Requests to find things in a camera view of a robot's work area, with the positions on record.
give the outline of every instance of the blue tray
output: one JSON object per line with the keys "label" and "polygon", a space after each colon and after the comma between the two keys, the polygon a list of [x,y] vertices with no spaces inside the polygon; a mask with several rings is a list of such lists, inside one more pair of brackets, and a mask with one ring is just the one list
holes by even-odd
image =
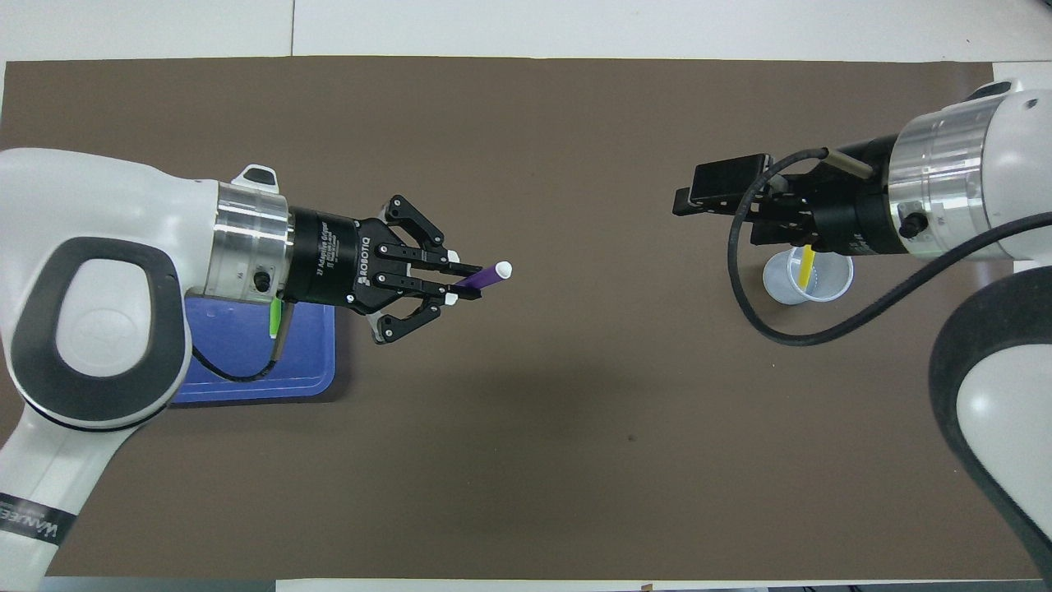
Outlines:
{"label": "blue tray", "polygon": [[[270,356],[269,307],[211,299],[187,299],[186,319],[194,345],[223,371],[259,372]],[[336,374],[336,323],[332,307],[299,304],[274,370],[252,383],[230,383],[190,361],[175,404],[238,402],[315,396]]]}

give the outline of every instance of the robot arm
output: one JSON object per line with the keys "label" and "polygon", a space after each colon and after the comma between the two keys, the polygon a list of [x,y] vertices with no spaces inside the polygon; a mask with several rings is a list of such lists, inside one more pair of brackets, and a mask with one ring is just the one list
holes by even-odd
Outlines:
{"label": "robot arm", "polygon": [[[0,152],[0,339],[26,404],[0,450],[3,590],[39,586],[109,458],[182,384],[186,294],[339,306],[390,344],[492,282],[412,277],[417,267],[474,279],[482,267],[461,263],[404,197],[380,218],[290,208],[261,166],[224,183],[18,148]],[[383,313],[403,298],[421,302],[416,312]]]}
{"label": "robot arm", "polygon": [[[1048,211],[1050,103],[1052,90],[994,82],[897,135],[829,150],[812,170],[776,176],[757,193],[746,217],[751,242],[931,259],[994,226]],[[672,212],[734,215],[771,160],[758,154],[697,165]],[[1041,229],[971,258],[1052,262],[1050,253],[1052,230]]]}
{"label": "robot arm", "polygon": [[[777,175],[795,158],[771,164],[764,154],[701,164],[693,184],[676,191],[673,212],[734,215],[728,265],[746,318],[776,342],[816,345],[872,320],[960,256],[1052,263],[1049,128],[1052,91],[995,82],[914,119],[896,136],[797,152],[821,160],[805,173]],[[787,335],[756,317],[742,289],[743,220],[752,222],[753,244],[934,260],[848,322]],[[947,443],[1052,585],[1050,292],[1052,267],[976,292],[940,332],[929,387]]]}

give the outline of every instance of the yellow marker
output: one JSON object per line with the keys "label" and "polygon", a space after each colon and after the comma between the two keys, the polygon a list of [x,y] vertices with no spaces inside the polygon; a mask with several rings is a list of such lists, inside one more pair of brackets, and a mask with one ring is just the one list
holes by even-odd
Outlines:
{"label": "yellow marker", "polygon": [[814,268],[814,249],[810,244],[804,245],[804,256],[800,260],[800,271],[796,273],[796,284],[801,289],[807,289],[811,283],[811,269]]}

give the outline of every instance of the black cable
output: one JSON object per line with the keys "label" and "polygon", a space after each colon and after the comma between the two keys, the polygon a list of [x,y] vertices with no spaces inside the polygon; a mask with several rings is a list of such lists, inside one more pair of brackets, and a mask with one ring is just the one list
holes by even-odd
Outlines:
{"label": "black cable", "polygon": [[734,219],[730,224],[730,236],[727,238],[727,271],[730,273],[730,286],[734,291],[734,300],[737,301],[737,306],[742,309],[742,313],[745,314],[745,319],[756,329],[756,331],[768,340],[783,346],[817,346],[820,344],[826,344],[828,342],[832,342],[833,340],[843,338],[873,321],[891,308],[892,305],[905,299],[911,291],[920,287],[928,280],[946,270],[947,267],[971,254],[972,252],[1010,236],[1052,225],[1052,211],[1046,211],[1044,213],[1035,213],[1033,216],[1027,216],[1026,218],[1019,218],[1018,220],[1013,220],[990,228],[989,230],[980,232],[974,238],[962,242],[939,257],[931,260],[931,262],[908,277],[906,281],[903,281],[898,285],[892,287],[887,293],[881,295],[875,303],[866,307],[850,319],[816,333],[807,333],[803,335],[783,333],[771,328],[769,325],[764,323],[762,319],[760,319],[760,315],[757,315],[756,311],[753,310],[752,305],[749,304],[748,295],[746,295],[745,288],[742,286],[742,278],[737,268],[737,242],[739,236],[742,231],[742,223],[745,221],[745,217],[749,212],[749,208],[752,206],[752,200],[755,198],[756,192],[767,185],[771,178],[796,162],[812,158],[823,159],[828,156],[828,154],[829,150],[826,148],[803,149],[772,164],[770,168],[757,177],[756,180],[749,185],[749,188],[746,189],[745,195],[742,196],[742,203],[739,204],[737,211],[734,212]]}
{"label": "black cable", "polygon": [[197,349],[197,346],[193,346],[193,348],[194,348],[194,358],[199,363],[201,363],[201,366],[203,366],[205,370],[211,372],[213,374],[219,376],[220,379],[230,381],[231,383],[251,383],[252,381],[259,381],[260,379],[263,379],[267,374],[270,374],[270,371],[274,370],[275,365],[278,364],[278,361],[271,360],[270,362],[267,363],[266,366],[263,367],[263,370],[257,372],[256,374],[252,374],[251,376],[236,376],[234,374],[227,374],[226,372],[223,372],[216,365],[211,364],[211,362],[209,362],[208,359],[204,358],[204,354],[201,353],[201,350]]}

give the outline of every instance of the plastic cup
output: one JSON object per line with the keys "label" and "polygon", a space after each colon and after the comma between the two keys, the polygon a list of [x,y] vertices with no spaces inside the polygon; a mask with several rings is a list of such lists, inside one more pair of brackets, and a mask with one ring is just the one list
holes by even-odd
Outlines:
{"label": "plastic cup", "polygon": [[851,257],[837,252],[815,252],[811,279],[807,287],[796,283],[800,261],[804,249],[794,246],[770,258],[764,265],[764,287],[783,305],[801,303],[828,303],[835,301],[851,286],[854,279],[854,263]]}

